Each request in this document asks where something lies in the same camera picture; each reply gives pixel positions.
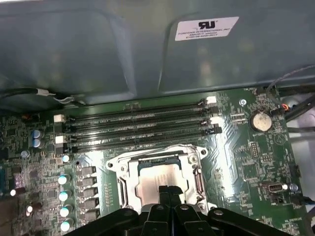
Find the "screw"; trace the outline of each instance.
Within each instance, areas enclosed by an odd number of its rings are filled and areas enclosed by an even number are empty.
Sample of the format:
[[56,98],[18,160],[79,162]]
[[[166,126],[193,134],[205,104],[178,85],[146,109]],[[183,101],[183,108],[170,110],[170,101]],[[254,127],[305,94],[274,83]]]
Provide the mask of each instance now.
[[223,212],[221,210],[215,210],[213,213],[216,215],[223,215]]
[[204,210],[205,209],[205,205],[203,203],[199,203],[198,207],[200,208],[200,210]]
[[127,171],[127,166],[126,166],[126,165],[122,165],[122,166],[120,167],[120,170],[121,170],[122,172]]
[[247,104],[247,101],[245,99],[240,99],[238,103],[240,106],[244,107]]
[[164,209],[164,207],[162,205],[157,206],[157,210],[163,210],[163,209]]
[[182,210],[188,210],[189,207],[188,207],[187,205],[181,205],[181,209],[182,209]]
[[190,163],[195,163],[197,161],[197,156],[196,155],[191,155],[190,157],[189,157],[189,162]]

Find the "metal sheet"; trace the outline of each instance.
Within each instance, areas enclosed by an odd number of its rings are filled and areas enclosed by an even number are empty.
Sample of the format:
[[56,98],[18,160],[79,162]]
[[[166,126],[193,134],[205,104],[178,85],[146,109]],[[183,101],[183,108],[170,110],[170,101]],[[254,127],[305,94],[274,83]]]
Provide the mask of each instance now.
[[[313,0],[2,3],[0,86],[85,94],[95,104],[262,84],[314,63],[314,7]],[[180,21],[235,16],[227,37],[175,41]],[[1,104],[27,111],[56,102],[18,96]]]

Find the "cable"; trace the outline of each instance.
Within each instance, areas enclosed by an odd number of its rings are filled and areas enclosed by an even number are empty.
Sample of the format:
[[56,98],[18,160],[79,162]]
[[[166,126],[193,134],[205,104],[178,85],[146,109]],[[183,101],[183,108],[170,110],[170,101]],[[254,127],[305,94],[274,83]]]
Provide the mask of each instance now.
[[299,85],[278,88],[280,97],[293,96],[297,94],[306,94],[315,92],[315,85]]
[[285,113],[284,118],[286,122],[289,122],[300,115],[307,112],[309,109],[315,106],[315,95],[307,98],[305,101],[301,102],[300,104],[296,105],[291,111]]
[[268,86],[268,88],[266,89],[266,94],[267,94],[267,96],[268,96],[274,103],[281,105],[282,102],[281,102],[280,100],[276,99],[276,98],[271,94],[271,92],[270,92],[271,88],[272,88],[276,83],[278,83],[279,81],[281,81],[281,80],[283,80],[283,79],[285,79],[285,78],[287,78],[287,77],[290,77],[290,76],[293,75],[293,74],[296,74],[296,73],[298,73],[298,72],[301,72],[301,71],[304,71],[304,70],[307,70],[307,69],[311,69],[311,68],[315,68],[315,65],[308,65],[308,66],[302,67],[302,68],[300,68],[300,69],[293,70],[293,71],[291,71],[291,72],[289,72],[289,73],[286,73],[286,74],[283,75],[282,77],[279,77],[279,78],[275,79],[275,80]]
[[62,93],[51,93],[46,89],[41,88],[14,88],[14,89],[7,89],[4,91],[0,91],[0,99],[4,99],[7,97],[12,97],[15,95],[22,95],[22,94],[36,94],[40,96],[52,96],[56,101],[61,104],[68,104],[71,103],[74,106],[82,107],[85,106],[83,102],[76,101],[73,96],[65,95]]
[[38,90],[36,88],[8,89],[8,90],[0,92],[0,99],[4,99],[6,97],[12,97],[15,95],[21,95],[21,94],[37,94],[37,92]]
[[308,133],[308,132],[315,132],[315,126],[312,127],[288,127],[287,128],[289,133]]

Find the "black connector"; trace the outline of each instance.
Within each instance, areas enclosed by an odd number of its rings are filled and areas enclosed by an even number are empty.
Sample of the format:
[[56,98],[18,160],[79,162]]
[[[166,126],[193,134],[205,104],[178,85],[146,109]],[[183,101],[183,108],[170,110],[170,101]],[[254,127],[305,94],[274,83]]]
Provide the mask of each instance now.
[[283,108],[283,107],[280,107],[280,108],[278,108],[278,109],[275,109],[275,110],[271,111],[271,112],[270,112],[270,115],[271,115],[272,117],[274,117],[274,116],[283,115],[284,113],[285,113],[284,108]]

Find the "white connector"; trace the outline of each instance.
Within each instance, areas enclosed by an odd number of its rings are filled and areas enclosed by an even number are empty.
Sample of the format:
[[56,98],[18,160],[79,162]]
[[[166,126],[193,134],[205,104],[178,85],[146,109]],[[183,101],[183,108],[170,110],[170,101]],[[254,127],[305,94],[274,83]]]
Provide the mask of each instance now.
[[65,117],[62,114],[54,115],[54,123],[65,122]]
[[64,144],[66,143],[66,136],[65,135],[60,135],[55,137],[55,144]]

